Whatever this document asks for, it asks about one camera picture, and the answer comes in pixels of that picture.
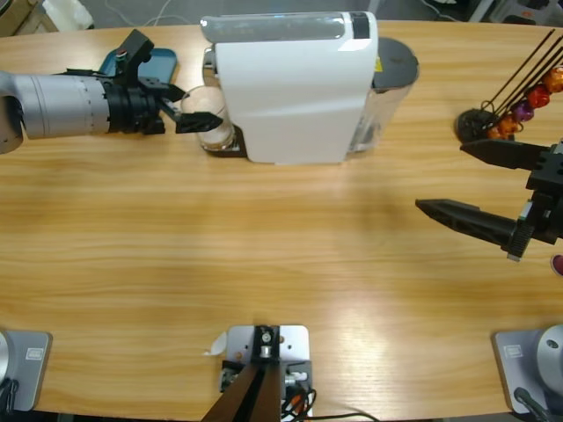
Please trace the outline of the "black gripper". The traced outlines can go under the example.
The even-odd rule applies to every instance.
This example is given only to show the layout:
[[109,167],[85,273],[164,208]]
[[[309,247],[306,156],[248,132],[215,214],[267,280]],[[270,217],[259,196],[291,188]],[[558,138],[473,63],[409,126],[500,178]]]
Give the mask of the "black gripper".
[[222,118],[210,112],[183,113],[171,101],[180,101],[187,92],[157,78],[141,77],[135,86],[106,78],[103,88],[109,109],[109,133],[163,134],[165,125],[160,110],[175,122],[177,134],[205,133],[223,123]]
[[555,244],[562,238],[562,142],[545,147],[482,139],[460,149],[486,164],[530,171],[526,188],[533,194],[520,217],[511,220],[447,199],[416,200],[420,211],[458,233],[500,246],[514,261],[521,260],[531,239]]

